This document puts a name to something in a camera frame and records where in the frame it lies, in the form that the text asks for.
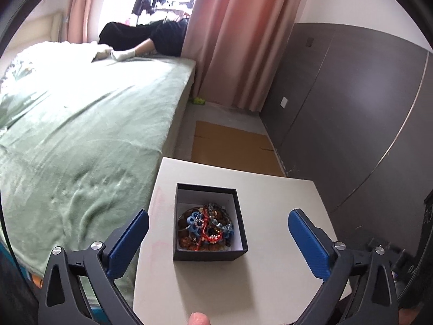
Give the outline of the operator hand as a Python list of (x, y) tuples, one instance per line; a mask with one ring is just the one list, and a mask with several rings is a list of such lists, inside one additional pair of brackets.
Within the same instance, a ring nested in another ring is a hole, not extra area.
[(210, 319), (203, 313), (192, 313), (188, 320), (188, 325), (210, 325)]

